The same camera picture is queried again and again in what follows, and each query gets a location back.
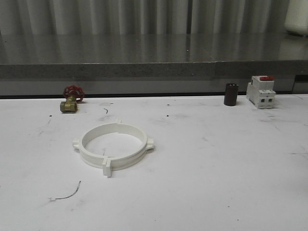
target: black cylinder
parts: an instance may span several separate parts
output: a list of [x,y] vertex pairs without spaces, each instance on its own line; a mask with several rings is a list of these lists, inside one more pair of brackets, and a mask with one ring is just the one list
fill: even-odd
[[239,90],[239,85],[235,83],[227,83],[226,84],[226,91],[225,91],[225,101],[224,104],[227,106],[235,106],[237,93]]

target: red valve handwheel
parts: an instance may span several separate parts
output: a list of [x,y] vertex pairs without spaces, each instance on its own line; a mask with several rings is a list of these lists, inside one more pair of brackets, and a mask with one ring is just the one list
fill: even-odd
[[82,88],[75,85],[68,86],[64,89],[63,96],[66,99],[71,95],[76,97],[77,102],[81,102],[83,100],[83,97],[85,97],[85,93],[83,92]]

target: white container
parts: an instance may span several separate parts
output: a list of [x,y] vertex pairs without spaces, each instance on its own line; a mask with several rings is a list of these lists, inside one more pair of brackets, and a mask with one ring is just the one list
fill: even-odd
[[290,0],[284,27],[291,33],[308,35],[308,0]]

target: white circuit breaker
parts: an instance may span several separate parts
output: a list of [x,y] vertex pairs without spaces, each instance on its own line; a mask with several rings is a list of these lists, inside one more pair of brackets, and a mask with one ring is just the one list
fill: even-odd
[[271,109],[276,92],[273,91],[274,77],[252,76],[247,86],[246,98],[259,109]]

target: brass fitting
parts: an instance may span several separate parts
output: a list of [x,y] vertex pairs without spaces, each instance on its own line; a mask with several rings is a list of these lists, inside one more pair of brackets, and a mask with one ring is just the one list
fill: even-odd
[[76,112],[77,111],[77,101],[74,95],[70,95],[66,102],[61,102],[60,104],[61,112]]

